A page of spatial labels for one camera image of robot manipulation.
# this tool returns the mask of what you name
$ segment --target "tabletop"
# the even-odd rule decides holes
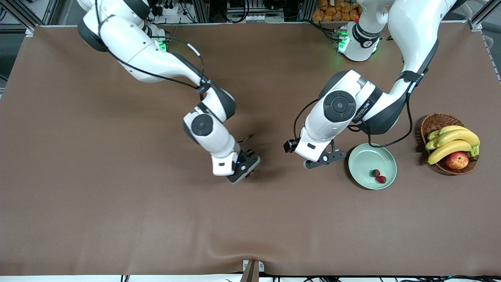
[[[501,86],[480,33],[442,24],[410,98],[417,126],[445,112],[479,135],[478,167],[441,175],[410,136],[388,147],[398,174],[381,191],[359,187],[347,159],[305,170],[282,145],[334,73],[354,69],[388,92],[402,69],[394,41],[355,63],[308,24],[183,26],[176,36],[235,97],[225,125],[236,139],[254,134],[244,149],[262,159],[255,172],[236,186],[212,175],[182,129],[193,89],[141,83],[76,28],[37,27],[0,100],[1,275],[222,273],[252,258],[275,275],[501,274]],[[199,65],[186,46],[169,48]],[[373,142],[407,131],[402,115]],[[345,130],[335,141],[349,151],[367,136]]]

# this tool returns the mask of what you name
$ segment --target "brown table cover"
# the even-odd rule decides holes
[[[209,154],[182,129],[194,90],[141,83],[76,28],[38,27],[0,100],[0,274],[221,273],[249,258],[281,275],[501,274],[501,93],[480,33],[442,24],[410,100],[415,120],[446,112],[476,132],[478,168],[441,175],[410,136],[388,148],[398,175],[382,191],[358,187],[347,160],[305,170],[282,144],[338,71],[389,91],[402,68],[394,41],[354,63],[308,24],[176,36],[236,98],[225,125],[237,139],[254,133],[245,147],[262,158],[256,171],[237,186],[212,175]],[[199,65],[187,47],[170,48]],[[407,129],[403,113],[373,142]],[[335,141],[350,150],[367,136],[346,130]]]

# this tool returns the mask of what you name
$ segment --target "light green plate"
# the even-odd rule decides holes
[[[348,168],[356,182],[372,190],[390,186],[397,176],[397,163],[392,154],[385,148],[373,148],[368,143],[353,149],[348,158]],[[381,175],[386,177],[386,183],[377,182],[376,178],[371,176],[372,170],[379,170]]]

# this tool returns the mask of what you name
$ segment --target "yellow banana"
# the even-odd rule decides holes
[[[436,141],[437,141],[437,139],[433,139],[433,140],[429,141],[428,143],[426,143],[426,146],[424,146],[424,148],[427,151],[431,151],[433,149],[436,149],[437,148]]]
[[[447,131],[456,130],[456,129],[464,129],[464,130],[470,131],[468,128],[460,126],[460,125],[449,125],[449,126],[446,126],[446,127],[442,128],[442,129],[440,129],[438,131],[438,136],[446,133]]]
[[[435,130],[434,132],[430,133],[428,135],[428,141],[431,141],[433,139],[436,139],[438,138],[440,135],[448,132],[448,131],[451,131],[451,130],[456,130],[456,129],[464,129],[464,130],[468,130],[470,131],[468,128],[466,127],[463,127],[463,126],[459,126],[459,125],[449,125],[449,126],[446,126],[442,129],[439,129],[439,130]]]
[[[480,144],[480,140],[478,139],[478,136],[469,131],[469,130],[463,130],[463,129],[455,129],[451,131],[447,131],[440,135],[436,141],[435,145],[437,147],[443,146],[453,140],[464,140],[468,142],[472,147],[477,146]]]
[[[431,141],[431,140],[433,140],[433,139],[437,138],[437,137],[438,137],[438,132],[439,132],[439,131],[440,131],[440,130],[435,130],[434,132],[430,133],[430,134],[428,135],[428,141]]]
[[[428,163],[430,165],[436,164],[438,161],[443,159],[448,154],[458,151],[471,152],[472,148],[471,145],[466,141],[463,140],[451,141],[433,151],[433,153],[431,153],[431,155],[428,157]]]

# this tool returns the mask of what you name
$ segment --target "red apple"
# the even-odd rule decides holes
[[[469,157],[463,152],[454,152],[445,157],[445,165],[453,170],[464,169],[469,164]]]

